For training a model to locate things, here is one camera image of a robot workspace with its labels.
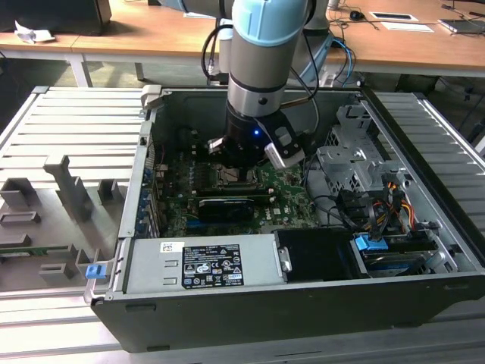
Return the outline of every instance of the warning label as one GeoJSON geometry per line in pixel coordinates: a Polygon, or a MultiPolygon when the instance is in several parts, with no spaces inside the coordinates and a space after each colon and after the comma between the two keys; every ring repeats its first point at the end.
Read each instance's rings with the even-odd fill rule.
{"type": "Polygon", "coordinates": [[[184,247],[182,269],[186,289],[244,285],[238,244],[184,247]]]}

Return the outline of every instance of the white paper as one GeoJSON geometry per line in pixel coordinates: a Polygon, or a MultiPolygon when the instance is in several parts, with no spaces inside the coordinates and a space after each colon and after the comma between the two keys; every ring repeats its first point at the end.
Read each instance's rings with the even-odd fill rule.
{"type": "Polygon", "coordinates": [[[408,32],[427,32],[434,33],[434,31],[423,24],[403,24],[403,23],[390,23],[387,21],[380,22],[388,30],[405,30],[408,32]]]}
{"type": "Polygon", "coordinates": [[[53,37],[48,30],[32,30],[21,26],[17,21],[15,21],[15,27],[17,28],[17,30],[15,30],[15,35],[29,44],[55,40],[55,37],[53,37]]]}
{"type": "Polygon", "coordinates": [[[209,17],[208,15],[197,14],[197,13],[184,13],[183,17],[194,17],[198,19],[215,19],[215,17],[209,17]]]}

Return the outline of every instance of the floor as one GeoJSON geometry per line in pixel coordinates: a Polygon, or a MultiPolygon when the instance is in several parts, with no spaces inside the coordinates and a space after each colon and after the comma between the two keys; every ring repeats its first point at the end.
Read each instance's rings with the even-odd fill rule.
{"type": "MultiPolygon", "coordinates": [[[[7,60],[0,64],[0,128],[14,116],[34,86],[76,86],[69,65],[63,61],[7,60]]],[[[136,79],[135,65],[128,63],[90,62],[89,72],[94,87],[143,87],[147,83],[168,86],[204,85],[202,72],[193,66],[144,64],[145,82],[136,79]]],[[[397,74],[365,74],[365,82],[377,91],[394,91],[397,74]]],[[[429,80],[413,77],[411,83],[419,89],[429,80]]],[[[428,95],[434,106],[456,127],[466,118],[481,95],[485,84],[480,79],[444,77],[428,95]],[[472,89],[466,97],[465,89],[472,89]]],[[[462,128],[467,136],[473,126],[485,118],[485,102],[476,107],[462,128]]]]}

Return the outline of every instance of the white label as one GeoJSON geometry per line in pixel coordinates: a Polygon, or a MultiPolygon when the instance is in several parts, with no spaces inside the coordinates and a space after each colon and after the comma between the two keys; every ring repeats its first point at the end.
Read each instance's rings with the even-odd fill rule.
{"type": "Polygon", "coordinates": [[[243,279],[243,275],[227,275],[227,279],[243,279]]]}
{"type": "Polygon", "coordinates": [[[3,253],[0,258],[18,258],[19,256],[30,256],[29,253],[3,253]]]}
{"type": "Polygon", "coordinates": [[[160,244],[160,253],[181,253],[184,245],[183,241],[165,241],[160,244]]]}

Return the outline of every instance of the blue clip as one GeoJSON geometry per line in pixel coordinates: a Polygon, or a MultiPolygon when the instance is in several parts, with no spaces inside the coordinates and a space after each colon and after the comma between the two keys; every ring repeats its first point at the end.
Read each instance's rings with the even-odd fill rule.
{"type": "Polygon", "coordinates": [[[369,234],[362,234],[355,238],[355,243],[359,251],[362,250],[388,250],[389,247],[384,239],[377,241],[370,240],[369,234]]]}
{"type": "Polygon", "coordinates": [[[106,278],[106,264],[91,264],[86,270],[86,278],[88,279],[104,279],[106,278]]]}

